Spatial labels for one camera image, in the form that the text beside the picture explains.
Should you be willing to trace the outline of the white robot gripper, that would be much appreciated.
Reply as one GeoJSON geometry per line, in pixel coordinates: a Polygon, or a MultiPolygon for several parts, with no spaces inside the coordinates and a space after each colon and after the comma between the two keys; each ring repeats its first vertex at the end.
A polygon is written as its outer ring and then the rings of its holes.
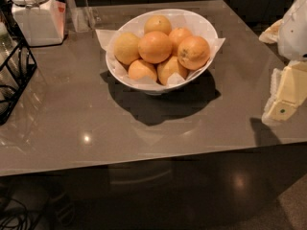
{"type": "Polygon", "coordinates": [[[307,0],[295,0],[282,19],[259,35],[264,43],[277,43],[278,53],[292,60],[275,68],[262,122],[275,126],[289,120],[307,99],[307,0]]]}

